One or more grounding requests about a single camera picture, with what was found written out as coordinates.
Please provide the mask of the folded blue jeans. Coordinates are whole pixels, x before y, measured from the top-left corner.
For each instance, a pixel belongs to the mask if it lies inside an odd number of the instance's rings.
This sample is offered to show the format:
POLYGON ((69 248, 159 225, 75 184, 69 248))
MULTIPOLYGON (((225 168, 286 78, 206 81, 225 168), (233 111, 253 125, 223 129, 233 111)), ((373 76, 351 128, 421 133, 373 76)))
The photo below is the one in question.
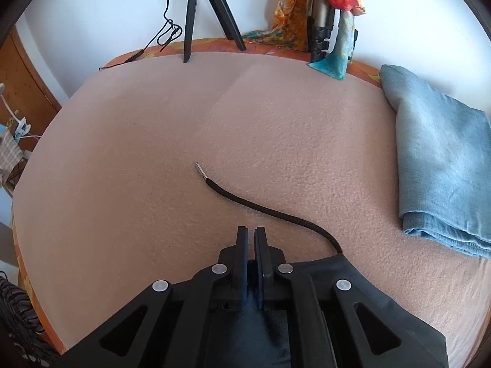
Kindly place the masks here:
POLYGON ((396 112, 404 233, 459 253, 490 257, 490 121, 411 71, 384 65, 396 112))

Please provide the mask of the wooden furniture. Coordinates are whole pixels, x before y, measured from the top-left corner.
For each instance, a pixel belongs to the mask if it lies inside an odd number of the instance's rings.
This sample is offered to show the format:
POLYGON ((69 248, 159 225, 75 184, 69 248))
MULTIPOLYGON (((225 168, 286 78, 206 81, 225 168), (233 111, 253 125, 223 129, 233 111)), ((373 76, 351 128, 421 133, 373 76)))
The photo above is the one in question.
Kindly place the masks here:
POLYGON ((62 107, 27 56, 16 28, 1 47, 0 75, 9 107, 27 119, 31 134, 41 136, 62 107))

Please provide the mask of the black pants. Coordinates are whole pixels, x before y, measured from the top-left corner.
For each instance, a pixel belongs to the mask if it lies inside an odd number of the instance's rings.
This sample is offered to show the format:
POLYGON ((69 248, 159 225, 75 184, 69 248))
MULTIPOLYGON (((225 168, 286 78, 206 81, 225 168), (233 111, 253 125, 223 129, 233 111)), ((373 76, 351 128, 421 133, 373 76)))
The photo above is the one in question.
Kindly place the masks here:
MULTIPOLYGON (((248 230, 248 241, 253 242, 254 248, 255 231, 248 230)), ((293 367, 286 309, 260 307, 258 278, 256 257, 247 257, 246 299, 242 307, 213 307, 207 347, 209 367, 293 367)))

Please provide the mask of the peach blanket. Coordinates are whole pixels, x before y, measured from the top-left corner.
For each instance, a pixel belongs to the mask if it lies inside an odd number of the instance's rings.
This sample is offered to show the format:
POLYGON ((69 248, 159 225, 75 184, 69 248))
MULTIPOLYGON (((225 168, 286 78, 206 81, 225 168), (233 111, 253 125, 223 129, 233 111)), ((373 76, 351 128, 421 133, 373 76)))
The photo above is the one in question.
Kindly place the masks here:
POLYGON ((36 312, 61 351, 157 279, 213 264, 238 227, 289 262, 333 251, 310 230, 205 184, 310 220, 382 292, 471 361, 490 316, 490 263, 405 235, 395 113, 382 90, 276 56, 204 52, 98 72, 37 143, 13 193, 36 312))

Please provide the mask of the orange floral scarf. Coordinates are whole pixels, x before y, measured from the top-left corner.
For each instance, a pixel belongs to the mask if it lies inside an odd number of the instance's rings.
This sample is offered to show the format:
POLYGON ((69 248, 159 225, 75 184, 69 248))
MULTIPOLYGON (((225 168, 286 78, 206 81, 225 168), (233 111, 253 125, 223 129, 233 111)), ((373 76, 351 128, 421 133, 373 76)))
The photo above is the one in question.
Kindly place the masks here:
POLYGON ((309 67, 342 80, 357 38, 354 18, 363 14, 360 0, 278 0, 272 27, 244 39, 308 52, 309 67))

